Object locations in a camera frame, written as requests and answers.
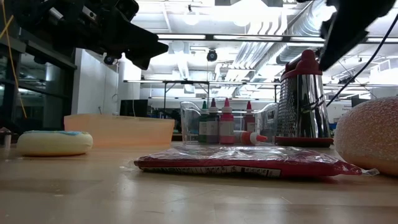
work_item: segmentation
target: red grater base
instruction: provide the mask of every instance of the red grater base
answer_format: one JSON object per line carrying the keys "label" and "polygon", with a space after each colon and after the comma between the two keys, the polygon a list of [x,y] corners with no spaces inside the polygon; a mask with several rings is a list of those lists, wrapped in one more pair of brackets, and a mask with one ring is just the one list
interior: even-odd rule
{"label": "red grater base", "polygon": [[333,138],[291,138],[274,136],[274,142],[278,146],[295,147],[330,147]]}

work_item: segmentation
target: red plastic package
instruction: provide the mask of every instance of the red plastic package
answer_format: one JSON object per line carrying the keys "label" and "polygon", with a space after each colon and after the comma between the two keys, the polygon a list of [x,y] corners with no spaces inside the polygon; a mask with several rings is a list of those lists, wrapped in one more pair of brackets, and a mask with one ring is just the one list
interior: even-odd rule
{"label": "red plastic package", "polygon": [[332,156],[279,146],[175,147],[134,161],[141,170],[180,174],[255,174],[265,177],[376,175]]}

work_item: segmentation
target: squeeze bottle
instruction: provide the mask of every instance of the squeeze bottle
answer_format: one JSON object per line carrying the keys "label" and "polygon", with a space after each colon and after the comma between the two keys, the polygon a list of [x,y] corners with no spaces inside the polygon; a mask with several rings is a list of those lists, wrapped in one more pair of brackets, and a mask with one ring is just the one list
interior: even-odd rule
{"label": "squeeze bottle", "polygon": [[246,106],[247,113],[244,115],[244,130],[249,132],[256,131],[256,119],[253,116],[253,110],[251,109],[251,103],[248,101],[248,105]]}
{"label": "squeeze bottle", "polygon": [[249,131],[234,131],[235,143],[241,143],[244,145],[256,145],[259,142],[267,141],[267,137],[261,136],[257,133],[251,133]]}
{"label": "squeeze bottle", "polygon": [[209,115],[207,116],[207,143],[219,143],[220,142],[220,116],[218,116],[218,108],[216,107],[216,101],[213,98],[211,100],[211,107],[209,107]]}
{"label": "squeeze bottle", "polygon": [[234,116],[232,115],[232,107],[229,106],[228,98],[225,99],[224,107],[221,109],[223,114],[220,117],[220,143],[234,144]]}
{"label": "squeeze bottle", "polygon": [[206,101],[203,102],[199,118],[199,140],[198,142],[206,143],[207,135],[207,105]]}

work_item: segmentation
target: green bottle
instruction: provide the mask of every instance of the green bottle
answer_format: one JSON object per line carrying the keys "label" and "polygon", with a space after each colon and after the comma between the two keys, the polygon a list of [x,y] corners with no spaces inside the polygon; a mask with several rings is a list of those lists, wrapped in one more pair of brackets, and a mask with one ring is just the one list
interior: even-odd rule
{"label": "green bottle", "polygon": [[206,135],[207,135],[207,105],[206,101],[203,102],[203,106],[200,111],[199,118],[199,142],[206,143]]}

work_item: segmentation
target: plastic bin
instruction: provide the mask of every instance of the plastic bin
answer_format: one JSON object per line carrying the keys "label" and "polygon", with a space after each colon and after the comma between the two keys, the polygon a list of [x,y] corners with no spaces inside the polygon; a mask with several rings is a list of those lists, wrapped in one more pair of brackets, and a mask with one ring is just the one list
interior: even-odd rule
{"label": "plastic bin", "polygon": [[76,114],[64,117],[66,131],[85,131],[92,135],[94,147],[168,146],[174,120]]}

